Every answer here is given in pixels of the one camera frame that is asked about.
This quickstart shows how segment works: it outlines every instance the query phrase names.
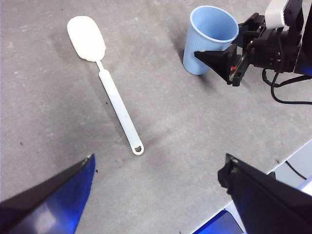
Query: plastic cup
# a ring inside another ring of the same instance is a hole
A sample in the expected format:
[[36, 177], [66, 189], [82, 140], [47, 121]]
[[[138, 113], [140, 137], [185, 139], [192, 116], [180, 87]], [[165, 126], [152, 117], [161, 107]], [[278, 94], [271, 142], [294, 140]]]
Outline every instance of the plastic cup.
[[199, 6], [190, 15], [183, 66], [202, 75], [209, 67], [194, 56], [195, 51], [225, 50], [238, 35], [238, 24], [228, 12], [214, 6]]

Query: gray concrete floor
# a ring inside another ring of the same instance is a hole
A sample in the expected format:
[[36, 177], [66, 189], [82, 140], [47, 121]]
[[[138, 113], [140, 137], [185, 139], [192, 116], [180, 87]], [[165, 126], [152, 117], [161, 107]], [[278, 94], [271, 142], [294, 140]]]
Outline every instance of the gray concrete floor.
[[[214, 5], [238, 22], [269, 0], [3, 0], [1, 2], [1, 198], [97, 155], [77, 234], [183, 233], [230, 197], [216, 179], [225, 153], [269, 171], [312, 137], [307, 106], [276, 103], [250, 67], [239, 88], [181, 63], [188, 17]], [[304, 2], [305, 14], [311, 1]], [[66, 31], [88, 15], [107, 46], [104, 66], [145, 146], [132, 154], [94, 63]], [[283, 75], [287, 79], [292, 75]], [[306, 83], [277, 91], [309, 99]]]

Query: wire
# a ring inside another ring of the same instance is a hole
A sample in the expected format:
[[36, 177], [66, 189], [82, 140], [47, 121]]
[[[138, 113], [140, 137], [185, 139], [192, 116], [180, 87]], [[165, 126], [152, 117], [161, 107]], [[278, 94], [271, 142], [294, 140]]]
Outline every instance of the wire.
[[273, 97], [273, 99], [279, 103], [283, 103], [283, 104], [294, 104], [294, 105], [312, 105], [312, 101], [284, 101], [279, 99], [278, 97], [276, 97], [275, 93], [274, 93], [274, 84], [276, 82], [276, 79], [278, 77], [279, 73], [276, 73], [273, 81], [272, 81], [272, 85], [271, 85], [271, 95]]
[[302, 175], [299, 171], [297, 171], [288, 161], [285, 161], [285, 163], [293, 170], [293, 172], [295, 172], [298, 176], [300, 176], [301, 178], [303, 178], [304, 180], [306, 180], [307, 178]]
[[[292, 83], [296, 83], [296, 82], [300, 82], [300, 81], [304, 81], [304, 80], [309, 80], [309, 79], [312, 79], [312, 77], [311, 76], [306, 76], [306, 75], [295, 77], [295, 78], [291, 78], [291, 79], [288, 79], [286, 81], [283, 81], [280, 84], [275, 83], [274, 84], [274, 88], [279, 88], [279, 87], [282, 87], [282, 86], [287, 85], [287, 84], [292, 84]], [[262, 80], [265, 83], [267, 83], [269, 86], [272, 85], [272, 82], [270, 82], [268, 80], [268, 78], [267, 78], [266, 69], [263, 69], [263, 71], [262, 71]]]
[[296, 77], [296, 78], [286, 80], [280, 84], [275, 83], [276, 79], [277, 79], [279, 73], [282, 71], [282, 68], [284, 65], [284, 56], [283, 56], [283, 50], [282, 50], [282, 45], [281, 45], [281, 33], [282, 33], [282, 31], [283, 31], [283, 28], [277, 29], [277, 43], [278, 43], [279, 55], [280, 55], [280, 60], [279, 60], [280, 66], [279, 66], [278, 72], [275, 73], [275, 76], [274, 76], [272, 82], [269, 82], [267, 77], [266, 77], [266, 71], [265, 71], [265, 69], [263, 69], [262, 79], [264, 82], [266, 82], [268, 85], [271, 86], [271, 95], [275, 101], [277, 101], [279, 103], [283, 103], [283, 104], [312, 105], [312, 101], [284, 101], [284, 100], [279, 99], [274, 93], [274, 88], [279, 88], [279, 87], [282, 87], [282, 86], [287, 85], [287, 84], [291, 84], [291, 83], [295, 83], [295, 82], [299, 82], [299, 81], [303, 81], [303, 80], [308, 80], [308, 79], [312, 78], [309, 76], [300, 76], [300, 77]]

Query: cup rim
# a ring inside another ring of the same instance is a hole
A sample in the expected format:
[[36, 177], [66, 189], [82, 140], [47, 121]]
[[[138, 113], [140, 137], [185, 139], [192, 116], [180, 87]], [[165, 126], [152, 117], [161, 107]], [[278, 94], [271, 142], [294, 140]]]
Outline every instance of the cup rim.
[[[195, 26], [195, 24], [194, 24], [194, 22], [193, 22], [193, 14], [194, 14], [194, 12], [195, 12], [197, 9], [203, 8], [203, 7], [215, 8], [215, 9], [218, 9], [218, 10], [224, 12], [224, 13], [227, 14], [228, 16], [230, 16], [230, 17], [232, 18], [232, 20], [234, 20], [234, 22], [236, 23], [236, 34], [235, 34], [235, 36], [232, 37], [231, 39], [228, 39], [228, 40], [218, 40], [218, 39], [214, 39], [214, 38], [212, 38], [212, 37], [210, 37], [210, 36], [208, 36], [208, 35], [202, 33], [202, 32]], [[195, 8], [195, 9], [191, 12], [191, 15], [190, 15], [190, 22], [191, 22], [192, 27], [193, 27], [199, 34], [201, 34], [204, 38], [207, 38], [207, 39], [212, 40], [212, 41], [215, 41], [215, 42], [221, 42], [221, 43], [232, 42], [232, 41], [238, 36], [238, 32], [239, 32], [238, 24], [237, 24], [236, 20], [234, 19], [234, 17], [233, 17], [230, 13], [228, 13], [227, 11], [225, 11], [225, 10], [219, 8], [219, 7], [216, 7], [216, 6], [209, 6], [209, 5], [198, 6], [197, 8]]]

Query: spatula handle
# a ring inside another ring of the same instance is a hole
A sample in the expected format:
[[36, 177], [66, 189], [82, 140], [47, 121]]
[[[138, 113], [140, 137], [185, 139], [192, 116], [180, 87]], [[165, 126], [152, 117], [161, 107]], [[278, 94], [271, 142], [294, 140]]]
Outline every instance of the spatula handle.
[[102, 84], [106, 90], [106, 93], [113, 105], [116, 115], [120, 121], [120, 124], [128, 138], [131, 149], [135, 155], [141, 155], [144, 151], [143, 144], [137, 131], [131, 121], [128, 111], [123, 104], [120, 94], [114, 84], [111, 74], [106, 69], [101, 69], [99, 72], [99, 77]]

